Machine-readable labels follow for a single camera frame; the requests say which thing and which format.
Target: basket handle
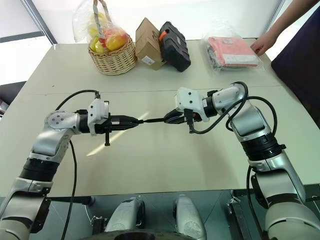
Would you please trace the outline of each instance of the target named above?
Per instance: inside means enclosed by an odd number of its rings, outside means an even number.
[[[104,0],[93,0],[93,14],[94,14],[94,20],[95,20],[95,23],[96,23],[96,27],[97,27],[97,30],[98,30],[98,33],[99,33],[99,41],[100,41],[102,47],[106,48],[106,38],[105,38],[105,35],[102,32],[100,21],[99,21],[98,1],[102,4],[106,20],[109,23],[112,23],[112,21],[111,21],[110,16],[109,16],[109,11],[108,11],[106,2]]]

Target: table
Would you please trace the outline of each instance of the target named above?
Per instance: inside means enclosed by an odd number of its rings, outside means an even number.
[[[72,63],[63,68],[60,55],[64,53],[57,49],[63,48],[71,53],[83,46],[58,45],[56,50],[51,49],[0,122],[0,196],[7,194],[11,183],[20,174],[36,136],[43,128],[45,116],[70,93],[97,89],[101,91],[101,99],[110,101],[112,115],[149,119],[163,117],[174,108],[174,95],[180,86],[199,89],[205,95],[209,90],[239,80],[248,84],[250,96],[264,97],[274,105],[278,115],[277,140],[286,144],[286,152],[302,182],[319,183],[320,131],[299,100],[270,72],[267,57],[263,57],[266,71],[256,73],[264,77],[264,81],[254,77],[252,72],[224,72],[209,78],[208,70],[195,61],[201,57],[195,49],[197,43],[187,43],[193,53],[190,54],[192,65],[184,73],[176,73],[169,67],[150,71],[139,65],[117,77],[96,73],[87,59],[80,57],[80,67],[71,75],[75,65]],[[61,61],[53,65],[50,59]],[[67,80],[61,78],[62,72],[67,73]],[[170,81],[163,78],[162,82],[161,75],[170,77]],[[203,77],[191,79],[197,75]],[[64,110],[86,109],[93,98],[92,93],[79,95],[68,101]],[[259,101],[252,102],[272,126],[268,107]],[[243,189],[246,186],[247,157],[224,123],[222,121],[203,135],[190,135],[185,124],[144,123],[133,129],[113,132],[110,147],[104,147],[104,135],[76,135],[72,138],[78,162],[75,195]],[[204,129],[207,125],[197,123],[196,128]],[[49,196],[71,194],[73,169],[71,151],[68,150],[53,179]]]

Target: black toolbox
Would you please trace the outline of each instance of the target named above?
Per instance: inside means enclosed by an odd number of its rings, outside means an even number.
[[[179,72],[186,70],[191,65],[191,61],[185,36],[169,21],[161,27],[159,34],[162,58]]]

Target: plastic bag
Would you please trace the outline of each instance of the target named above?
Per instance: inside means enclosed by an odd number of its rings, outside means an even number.
[[[263,70],[263,62],[226,21],[216,20],[201,41],[205,58],[215,72]]]
[[[103,54],[123,47],[128,34],[112,22],[106,3],[99,2],[84,0],[79,5],[72,16],[72,30],[76,42],[86,38],[92,51]]]

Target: cardboard box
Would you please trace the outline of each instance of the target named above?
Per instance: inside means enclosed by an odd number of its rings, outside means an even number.
[[[135,31],[135,55],[154,70],[165,64],[158,37],[159,30],[145,17]]]

